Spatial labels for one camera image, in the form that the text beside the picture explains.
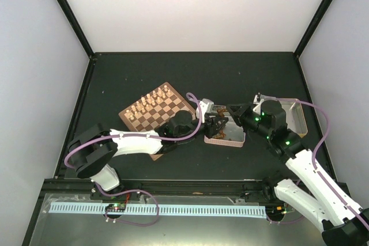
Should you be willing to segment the black frame post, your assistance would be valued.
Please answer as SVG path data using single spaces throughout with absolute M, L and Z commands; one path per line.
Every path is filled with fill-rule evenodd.
M 326 14 L 332 2 L 333 0 L 321 0 L 316 12 L 314 13 L 302 38 L 300 39 L 298 46 L 294 51 L 294 56 L 296 56 L 297 58 L 301 57 L 303 51 L 307 47 L 310 39 L 312 38 L 314 32 L 316 31 L 317 27 L 319 26 L 320 22 L 322 21 L 324 15 Z
M 73 13 L 72 8 L 69 5 L 68 0 L 57 0 L 58 5 L 62 9 L 66 19 L 68 20 L 70 26 L 72 27 L 72 30 L 74 31 L 75 35 L 77 36 L 77 39 L 79 40 L 81 46 L 83 47 L 85 53 L 90 58 L 94 56 L 94 51 L 89 44 L 88 39 L 86 38 L 75 14 Z

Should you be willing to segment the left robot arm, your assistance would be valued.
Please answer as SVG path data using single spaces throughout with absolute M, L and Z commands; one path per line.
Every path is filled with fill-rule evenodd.
M 145 132 L 107 131 L 98 124 L 70 143 L 64 163 L 75 170 L 79 179 L 90 179 L 110 199 L 118 199 L 123 195 L 124 186 L 116 170 L 108 164 L 113 157 L 166 154 L 197 135 L 212 138 L 227 123 L 225 116 L 205 114 L 193 119 L 190 112 L 179 111 L 162 126 Z

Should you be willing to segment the black frame post right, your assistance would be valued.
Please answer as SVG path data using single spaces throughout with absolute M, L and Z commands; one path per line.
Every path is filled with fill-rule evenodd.
M 321 0 L 316 12 L 314 13 L 302 38 L 300 39 L 298 46 L 294 51 L 294 56 L 296 56 L 297 58 L 301 57 L 303 51 L 307 47 L 310 39 L 312 38 L 314 32 L 316 31 L 317 27 L 319 26 L 320 22 L 322 21 L 324 15 L 326 14 L 332 2 L 333 0 Z

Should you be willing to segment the wooden chess board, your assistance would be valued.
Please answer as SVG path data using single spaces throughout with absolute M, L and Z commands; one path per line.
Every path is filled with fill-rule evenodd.
M 195 119 L 195 109 L 169 83 L 165 82 L 118 113 L 130 131 L 150 131 L 163 125 L 179 111 Z

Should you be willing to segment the pink metal tin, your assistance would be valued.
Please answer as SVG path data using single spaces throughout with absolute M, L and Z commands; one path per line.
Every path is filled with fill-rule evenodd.
M 215 105 L 212 108 L 212 115 L 215 115 L 219 108 L 226 108 L 224 105 Z M 225 115 L 229 118 L 228 123 L 224 129 L 225 138 L 223 139 L 213 139 L 207 138 L 204 136 L 204 142 L 207 144 L 220 145 L 220 146 L 229 146 L 229 147 L 242 147 L 246 140 L 246 134 L 243 131 L 242 127 L 239 127 L 234 122 L 233 118 L 230 116 L 228 112 Z

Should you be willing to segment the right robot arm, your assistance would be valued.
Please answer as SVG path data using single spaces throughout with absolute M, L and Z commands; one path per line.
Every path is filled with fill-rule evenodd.
M 279 177 L 262 187 L 263 197 L 281 200 L 309 220 L 326 245 L 363 245 L 368 242 L 368 209 L 347 195 L 320 166 L 315 153 L 299 134 L 288 128 L 287 115 L 278 100 L 259 104 L 229 104 L 235 123 L 266 140 L 272 154 L 282 161 L 307 191 L 291 179 Z

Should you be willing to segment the black frame post left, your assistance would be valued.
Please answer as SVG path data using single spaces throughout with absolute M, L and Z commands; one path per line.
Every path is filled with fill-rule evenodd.
M 83 47 L 85 53 L 90 58 L 94 56 L 94 51 L 89 44 L 88 39 L 86 38 L 75 14 L 73 13 L 72 8 L 69 5 L 68 0 L 57 0 L 58 5 L 62 9 L 66 19 L 68 20 L 70 26 L 72 27 L 72 30 L 74 31 L 75 35 L 77 36 L 77 39 L 79 40 L 81 46 Z

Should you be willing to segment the white chess pieces group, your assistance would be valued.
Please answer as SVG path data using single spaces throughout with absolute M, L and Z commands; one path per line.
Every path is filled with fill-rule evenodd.
M 140 123 L 150 120 L 156 121 L 159 118 L 167 120 L 174 114 L 172 111 L 175 106 L 173 94 L 173 89 L 169 87 L 168 83 L 164 83 L 123 110 L 121 117 L 130 122 L 138 121 Z

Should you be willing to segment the gold metal tin lid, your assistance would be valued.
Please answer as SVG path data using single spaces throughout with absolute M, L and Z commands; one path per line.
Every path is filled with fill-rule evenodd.
M 276 100 L 275 97 L 265 96 L 265 101 L 267 100 Z M 282 109 L 286 113 L 286 122 L 288 128 L 297 133 L 301 138 L 303 138 L 308 133 L 308 128 L 306 124 L 306 120 L 304 117 L 304 112 L 301 103 L 298 103 L 298 99 L 282 99 L 279 100 Z

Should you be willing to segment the pile of dark chess pieces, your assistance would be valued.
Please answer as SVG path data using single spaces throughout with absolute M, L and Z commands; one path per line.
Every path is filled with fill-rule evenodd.
M 215 113 L 215 115 L 211 115 L 211 116 L 226 116 L 225 113 L 228 112 L 226 108 L 219 108 L 217 110 L 217 112 Z M 224 133 L 224 129 L 216 136 L 213 137 L 208 137 L 208 138 L 213 138 L 213 139 L 223 139 L 225 138 L 225 133 Z

